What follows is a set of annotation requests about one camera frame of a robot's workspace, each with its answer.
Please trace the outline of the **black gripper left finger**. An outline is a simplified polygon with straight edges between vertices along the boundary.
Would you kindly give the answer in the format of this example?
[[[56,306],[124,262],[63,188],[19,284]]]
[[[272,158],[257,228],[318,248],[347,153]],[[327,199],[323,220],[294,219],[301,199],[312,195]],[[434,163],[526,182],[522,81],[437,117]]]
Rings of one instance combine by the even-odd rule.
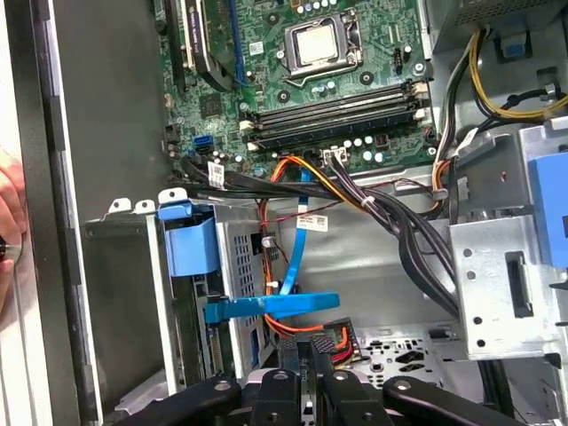
[[[216,375],[193,384],[117,425],[299,425],[301,374],[298,341],[281,340],[279,364],[249,374],[245,384]]]

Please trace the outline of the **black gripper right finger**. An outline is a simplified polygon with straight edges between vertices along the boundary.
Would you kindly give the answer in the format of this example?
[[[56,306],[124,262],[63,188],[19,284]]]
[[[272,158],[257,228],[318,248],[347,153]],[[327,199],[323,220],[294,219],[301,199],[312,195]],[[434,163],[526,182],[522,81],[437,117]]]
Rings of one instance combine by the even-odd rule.
[[[323,425],[517,424],[513,417],[412,376],[392,376],[377,390],[333,361],[351,356],[351,342],[338,349],[325,336],[316,335],[310,344]]]

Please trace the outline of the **person's right hand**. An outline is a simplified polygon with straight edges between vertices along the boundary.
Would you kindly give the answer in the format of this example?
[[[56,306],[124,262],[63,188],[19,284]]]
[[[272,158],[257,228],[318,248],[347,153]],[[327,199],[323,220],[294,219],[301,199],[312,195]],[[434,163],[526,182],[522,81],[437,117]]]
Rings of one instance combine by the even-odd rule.
[[[15,263],[11,259],[4,260],[0,267],[0,311],[4,307],[8,290],[13,280],[13,270]]]

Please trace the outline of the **person's left hand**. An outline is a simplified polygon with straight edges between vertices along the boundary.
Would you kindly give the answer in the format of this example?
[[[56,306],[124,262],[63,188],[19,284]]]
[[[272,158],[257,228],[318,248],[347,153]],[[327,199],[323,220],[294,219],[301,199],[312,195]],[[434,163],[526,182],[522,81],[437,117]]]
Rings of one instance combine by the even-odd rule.
[[[11,245],[20,245],[27,231],[25,179],[19,162],[1,161],[1,237]]]

